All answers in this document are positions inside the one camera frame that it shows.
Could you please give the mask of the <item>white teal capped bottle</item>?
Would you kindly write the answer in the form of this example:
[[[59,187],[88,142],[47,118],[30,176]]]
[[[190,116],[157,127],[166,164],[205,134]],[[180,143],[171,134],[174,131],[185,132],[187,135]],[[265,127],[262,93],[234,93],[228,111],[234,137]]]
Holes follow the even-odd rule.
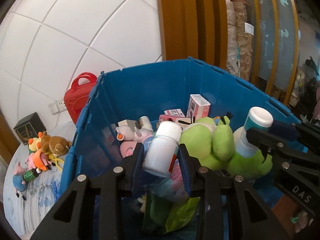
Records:
[[[258,106],[250,108],[244,125],[233,133],[236,151],[242,157],[252,157],[258,150],[255,134],[267,132],[272,124],[273,116],[269,111]]]

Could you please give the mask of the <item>white plastic medicine bottle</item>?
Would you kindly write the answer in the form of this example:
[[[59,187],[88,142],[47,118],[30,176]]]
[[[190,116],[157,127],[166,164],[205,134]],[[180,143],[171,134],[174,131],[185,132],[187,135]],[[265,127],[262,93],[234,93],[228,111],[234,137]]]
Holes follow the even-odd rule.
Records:
[[[175,122],[159,124],[146,153],[142,168],[155,176],[169,178],[177,159],[182,128]]]

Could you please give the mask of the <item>dark green glass bottle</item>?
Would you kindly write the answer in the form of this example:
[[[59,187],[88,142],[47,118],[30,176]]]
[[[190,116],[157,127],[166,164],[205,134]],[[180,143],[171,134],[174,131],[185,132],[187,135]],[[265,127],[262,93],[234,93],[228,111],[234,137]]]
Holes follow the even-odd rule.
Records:
[[[26,182],[30,182],[34,179],[36,179],[40,174],[42,170],[39,168],[32,168],[31,170],[27,170],[23,174],[23,179]]]

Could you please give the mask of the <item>pink pig plush blue body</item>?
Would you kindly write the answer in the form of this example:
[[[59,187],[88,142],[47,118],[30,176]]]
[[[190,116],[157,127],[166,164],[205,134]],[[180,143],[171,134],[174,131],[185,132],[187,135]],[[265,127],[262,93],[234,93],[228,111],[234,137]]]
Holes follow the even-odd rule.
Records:
[[[12,177],[12,183],[14,186],[16,197],[19,198],[21,196],[24,201],[26,201],[27,198],[25,197],[23,192],[27,189],[28,186],[28,182],[23,178],[25,172],[26,169],[21,166],[20,162],[18,162],[14,169],[14,175]]]

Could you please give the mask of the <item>green pink snack bag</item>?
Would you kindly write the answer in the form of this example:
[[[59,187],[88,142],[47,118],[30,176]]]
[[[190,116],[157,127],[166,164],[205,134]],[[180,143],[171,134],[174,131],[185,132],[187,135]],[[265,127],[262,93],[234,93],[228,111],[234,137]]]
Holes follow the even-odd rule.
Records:
[[[198,210],[199,198],[187,198],[181,203],[173,203],[151,194],[150,218],[166,233],[179,230],[189,224]]]

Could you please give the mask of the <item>yellow plastic toy tongs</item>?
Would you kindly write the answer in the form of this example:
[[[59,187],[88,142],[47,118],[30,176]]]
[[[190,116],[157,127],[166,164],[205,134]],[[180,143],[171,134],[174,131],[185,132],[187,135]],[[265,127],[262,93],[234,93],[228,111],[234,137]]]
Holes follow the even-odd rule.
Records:
[[[52,162],[52,164],[55,164],[56,168],[60,171],[63,171],[63,165],[65,161],[59,157],[56,157],[52,153],[48,155],[49,160]]]

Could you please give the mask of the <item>green frog plush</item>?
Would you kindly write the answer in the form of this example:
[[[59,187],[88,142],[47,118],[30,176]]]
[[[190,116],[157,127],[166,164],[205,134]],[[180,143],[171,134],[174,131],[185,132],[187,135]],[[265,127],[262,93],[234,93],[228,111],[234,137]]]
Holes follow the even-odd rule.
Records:
[[[256,147],[252,156],[241,155],[235,144],[241,129],[232,131],[232,117],[232,113],[228,112],[215,120],[200,118],[185,126],[180,143],[185,144],[191,157],[197,158],[202,166],[213,171],[226,170],[231,176],[242,175],[247,180],[267,175],[273,166],[272,157],[269,154],[263,156]]]

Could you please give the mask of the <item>white pink pig plush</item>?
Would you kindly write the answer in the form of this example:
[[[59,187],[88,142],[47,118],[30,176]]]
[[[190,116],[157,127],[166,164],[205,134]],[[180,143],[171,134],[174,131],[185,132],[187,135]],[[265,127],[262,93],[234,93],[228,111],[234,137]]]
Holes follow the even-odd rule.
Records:
[[[133,154],[136,145],[143,143],[153,136],[153,131],[145,128],[132,129],[130,126],[121,125],[116,128],[117,140],[120,142],[120,153],[123,158]]]

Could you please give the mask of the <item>small white capped jar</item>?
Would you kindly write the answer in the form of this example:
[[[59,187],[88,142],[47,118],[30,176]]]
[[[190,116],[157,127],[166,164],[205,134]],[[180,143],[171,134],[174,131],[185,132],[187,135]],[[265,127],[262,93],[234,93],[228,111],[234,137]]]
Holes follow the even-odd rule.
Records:
[[[141,116],[138,121],[142,129],[148,129],[153,132],[152,124],[147,116]]]

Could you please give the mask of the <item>brown teddy bear plush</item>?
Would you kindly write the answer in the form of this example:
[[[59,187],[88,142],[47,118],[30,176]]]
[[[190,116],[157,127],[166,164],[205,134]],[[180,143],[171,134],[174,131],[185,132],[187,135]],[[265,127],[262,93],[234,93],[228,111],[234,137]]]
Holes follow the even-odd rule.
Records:
[[[47,133],[43,133],[41,138],[41,149],[45,154],[66,155],[71,145],[71,141],[60,136],[50,136]]]

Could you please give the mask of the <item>pink white carton box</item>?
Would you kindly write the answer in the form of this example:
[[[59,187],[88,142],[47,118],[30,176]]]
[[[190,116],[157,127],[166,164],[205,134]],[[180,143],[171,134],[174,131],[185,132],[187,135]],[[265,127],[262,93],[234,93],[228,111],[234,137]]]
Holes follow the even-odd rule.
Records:
[[[186,117],[195,118],[195,120],[207,117],[210,106],[211,103],[200,94],[190,94]]]

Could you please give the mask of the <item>pink pig plush orange dress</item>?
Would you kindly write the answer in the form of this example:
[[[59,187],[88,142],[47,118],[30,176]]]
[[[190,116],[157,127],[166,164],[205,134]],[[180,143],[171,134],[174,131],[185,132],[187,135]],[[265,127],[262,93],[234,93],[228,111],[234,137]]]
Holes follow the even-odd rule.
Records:
[[[51,169],[51,166],[56,166],[56,164],[49,160],[48,155],[45,154],[41,148],[36,152],[29,154],[25,160],[25,164],[28,165],[28,169],[38,168],[41,171],[47,171]]]

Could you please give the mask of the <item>blue plastic storage crate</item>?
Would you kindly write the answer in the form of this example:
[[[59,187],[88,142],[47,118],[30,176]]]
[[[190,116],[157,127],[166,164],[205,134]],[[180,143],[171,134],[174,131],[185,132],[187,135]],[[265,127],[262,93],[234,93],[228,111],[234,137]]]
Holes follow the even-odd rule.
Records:
[[[299,123],[278,100],[200,60],[163,61],[104,73],[95,81],[76,123],[60,190],[65,191],[80,174],[97,177],[121,162],[115,131],[119,121],[145,115],[155,124],[167,109],[186,111],[191,94],[210,102],[211,117],[231,112],[232,129],[244,124],[253,106],[265,108],[286,124]]]

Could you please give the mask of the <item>yellow orange plush green hat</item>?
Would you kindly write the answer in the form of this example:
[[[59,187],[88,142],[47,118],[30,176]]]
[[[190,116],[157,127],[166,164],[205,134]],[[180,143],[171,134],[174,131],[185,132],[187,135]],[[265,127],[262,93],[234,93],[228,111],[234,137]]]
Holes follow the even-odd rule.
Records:
[[[30,138],[28,140],[28,148],[29,148],[29,154],[35,153],[38,149],[41,148],[41,139],[44,135],[47,135],[47,132],[39,132],[37,137]]]

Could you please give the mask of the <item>rolled patterned carpet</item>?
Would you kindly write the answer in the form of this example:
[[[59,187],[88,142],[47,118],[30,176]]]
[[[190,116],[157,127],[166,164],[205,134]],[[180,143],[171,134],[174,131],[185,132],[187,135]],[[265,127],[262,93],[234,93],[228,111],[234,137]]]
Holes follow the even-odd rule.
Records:
[[[228,23],[227,70],[246,81],[253,62],[254,15],[246,0],[226,3]]]

